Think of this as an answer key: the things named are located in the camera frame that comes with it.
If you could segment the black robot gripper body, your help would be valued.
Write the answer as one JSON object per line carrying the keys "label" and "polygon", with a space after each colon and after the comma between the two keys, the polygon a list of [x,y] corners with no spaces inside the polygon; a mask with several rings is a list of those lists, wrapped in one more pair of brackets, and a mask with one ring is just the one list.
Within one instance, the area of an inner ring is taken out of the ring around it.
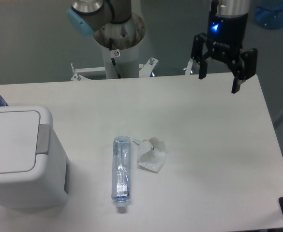
{"label": "black robot gripper body", "polygon": [[240,52],[249,12],[247,0],[212,0],[210,2],[204,59],[240,63]]}

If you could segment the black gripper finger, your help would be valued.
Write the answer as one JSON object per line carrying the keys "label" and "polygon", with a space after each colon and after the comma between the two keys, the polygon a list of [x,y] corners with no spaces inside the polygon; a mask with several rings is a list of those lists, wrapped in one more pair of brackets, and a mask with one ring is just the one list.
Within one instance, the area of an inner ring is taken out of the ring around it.
{"label": "black gripper finger", "polygon": [[233,94],[240,90],[241,84],[253,77],[256,73],[258,50],[252,48],[242,51],[237,62],[235,63],[235,71],[233,72],[234,80],[231,92]]}
{"label": "black gripper finger", "polygon": [[198,78],[200,80],[207,76],[208,63],[207,59],[212,53],[212,44],[207,35],[202,32],[194,36],[191,59],[199,65]]}

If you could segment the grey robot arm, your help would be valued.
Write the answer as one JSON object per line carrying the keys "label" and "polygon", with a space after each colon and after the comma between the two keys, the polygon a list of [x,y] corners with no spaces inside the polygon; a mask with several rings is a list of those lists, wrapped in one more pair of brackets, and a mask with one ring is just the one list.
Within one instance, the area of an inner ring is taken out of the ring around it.
{"label": "grey robot arm", "polygon": [[[250,2],[248,0],[212,0],[207,32],[194,36],[186,73],[199,67],[198,77],[207,76],[208,60],[225,64],[233,74],[232,93],[256,73],[255,48],[245,50],[245,35]],[[92,36],[104,55],[108,79],[138,78],[137,46],[145,37],[145,24],[132,12],[129,0],[75,0],[66,12],[72,26],[84,36]]]}

